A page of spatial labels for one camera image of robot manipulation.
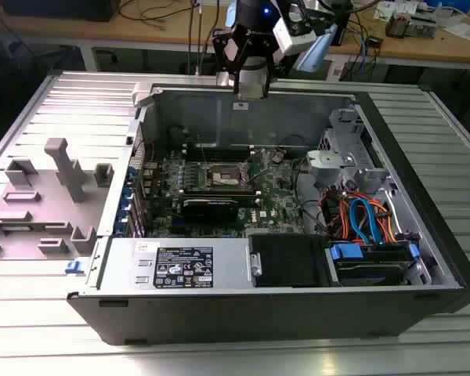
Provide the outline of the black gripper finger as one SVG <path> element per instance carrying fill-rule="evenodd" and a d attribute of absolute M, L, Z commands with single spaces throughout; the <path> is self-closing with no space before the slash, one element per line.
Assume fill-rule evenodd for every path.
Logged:
<path fill-rule="evenodd" d="M 229 58 L 225 48 L 232 42 L 235 47 L 235 56 Z M 213 47 L 219 73 L 228 73 L 233 77 L 233 93 L 239 92 L 240 72 L 248 58 L 248 38 L 242 26 L 235 26 L 231 31 L 215 31 L 213 34 Z"/>
<path fill-rule="evenodd" d="M 266 55 L 266 69 L 267 69 L 266 79 L 262 87 L 263 98 L 268 97 L 270 86 L 277 79 L 275 63 L 273 60 L 273 54 L 271 52 Z"/>

